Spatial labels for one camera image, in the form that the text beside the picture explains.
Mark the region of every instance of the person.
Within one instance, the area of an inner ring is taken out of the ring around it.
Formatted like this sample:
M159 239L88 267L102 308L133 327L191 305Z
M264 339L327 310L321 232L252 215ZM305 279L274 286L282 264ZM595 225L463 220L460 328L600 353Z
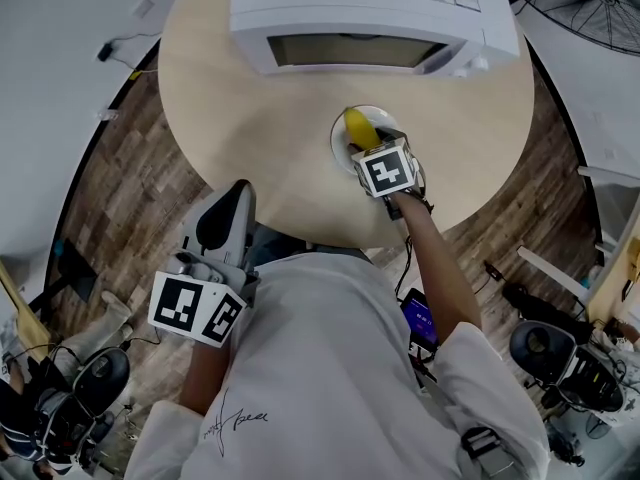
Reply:
M471 287L424 204L393 197L442 344L437 387L419 388L379 269L335 249L279 259L258 268L255 307L227 343L195 343L178 403L153 406L126 480L469 478L462 436L478 426L523 478L545 478L542 419L482 334Z
M64 340L51 353L51 360L65 381L73 384L78 368L95 352L108 346L118 346L132 333L127 320L131 310L113 293L103 291L102 300L107 310L98 320L93 321L82 332ZM39 466L46 475L51 470L64 475L72 469L68 457L45 456L28 435L24 426L30 421L33 409L40 396L36 382L25 383L18 361L12 357L5 359L10 373L7 386L0 382L0 461L17 456Z

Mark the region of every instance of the sleeve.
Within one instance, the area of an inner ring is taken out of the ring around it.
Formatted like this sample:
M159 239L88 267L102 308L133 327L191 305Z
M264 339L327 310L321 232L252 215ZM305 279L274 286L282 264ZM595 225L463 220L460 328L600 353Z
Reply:
M176 480L196 445L203 417L172 402L156 403L133 450L125 480Z
M434 373L456 408L493 429L531 478L546 477L549 441L542 418L480 329L458 324L436 354Z

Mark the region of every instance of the shoe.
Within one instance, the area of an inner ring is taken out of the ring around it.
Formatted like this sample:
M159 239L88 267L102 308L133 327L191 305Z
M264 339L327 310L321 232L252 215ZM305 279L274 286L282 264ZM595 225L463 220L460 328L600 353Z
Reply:
M100 297L104 302L107 303L109 308L113 308L114 311L117 311L123 317L126 316L125 320L129 320L129 318L131 318L131 315L133 314L133 312L114 293L104 290L100 294Z

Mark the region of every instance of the power cord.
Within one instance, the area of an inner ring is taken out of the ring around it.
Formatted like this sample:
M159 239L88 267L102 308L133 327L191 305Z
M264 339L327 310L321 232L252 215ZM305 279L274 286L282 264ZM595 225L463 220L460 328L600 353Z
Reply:
M524 11L524 8L530 5L528 1L525 0L524 4L522 5L522 7L520 7L520 9L518 9L518 11L514 14L514 16L518 16L522 11Z
M491 281L492 279L496 282L505 280L505 277L502 275L502 273L496 267L494 267L491 263L489 263L486 260L483 263L484 263L484 270L487 274L489 274L489 277L480 288L478 288L475 292L473 292L474 295L478 295L484 289L484 287L489 284L489 281Z
M574 320L578 320L578 318L580 318L583 315L583 313L587 310L587 306L585 306L578 297L574 297L573 300L575 300L580 306L582 306L582 310L578 312L576 316L573 317Z
M122 345L120 345L120 349L123 350L124 352L126 352L127 350L129 350L129 348L131 348L131 343L134 342L134 341L142 341L144 343L148 343L149 345L154 345L154 346L160 345L160 343L162 343L162 339L160 338L160 334L158 333L158 328L154 327L154 330L156 331L156 340L157 341L151 341L151 340L147 340L145 338L130 338L127 341L124 341L122 343Z
M136 37L158 37L160 34L162 34L162 32L156 32L155 34L138 33L138 34L132 34L130 36L114 37L109 42L113 43L114 41L128 41L129 39L135 39Z
M66 350L67 352L69 352L69 354L71 354L73 357L75 357L75 359L76 359L76 361L78 361L78 363L82 364L80 359L78 359L78 356L76 355L76 353L73 350L71 350L69 347L65 347L63 345L56 345L55 343L45 343L43 345L36 345L35 347L28 348L27 350L24 350L23 352L20 352L17 356L14 356L11 360L15 361L19 357L22 357L23 355L25 355L27 352L31 352L32 350L35 350L37 348L42 348L42 347L56 347L52 352L52 354L54 354L53 357L55 357L55 355L58 353L59 349Z
M400 299L398 299L398 293L400 293L400 287L402 286L402 281L404 281L404 278L407 276L407 272L409 272L409 268L411 267L411 257L413 256L413 242L411 241L410 236L408 236L407 239L404 241L404 247L407 251L407 263L404 266L404 272L402 272L402 275L400 276L400 280L398 281L398 284L396 284L396 299L398 301L400 301Z

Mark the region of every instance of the wooden floor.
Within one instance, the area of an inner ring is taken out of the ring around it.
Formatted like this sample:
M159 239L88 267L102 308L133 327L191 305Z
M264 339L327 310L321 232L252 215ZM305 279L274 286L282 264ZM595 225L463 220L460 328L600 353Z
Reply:
M575 150L537 74L535 87L534 119L517 167L491 201L448 230L445 238L474 290L487 283L487 260L510 281L523 282L534 295L571 311L570 294L516 254L518 246L525 245L576 279L596 261L594 225L583 181L576 174ZM177 245L188 209L209 193L171 135L157 76L142 75L121 105L119 119L101 137L64 222L62 237L75 243L99 278L89 304L70 289L54 301L54 330L64 336L82 330L104 312L100 292L108 289L135 312L135 335L153 338L146 324L153 275ZM406 261L403 249L370 251L370 256L394 282ZM405 281L410 285L420 286L415 264ZM524 379L508 353L517 316L500 289L490 280L477 295L484 331ZM120 418L103 450L105 465L121 473L134 444L126 434L138 432L155 401L177 396L188 367L189 343L161 336L160 346L134 342L130 349L133 372L128 392L136 402L132 424Z

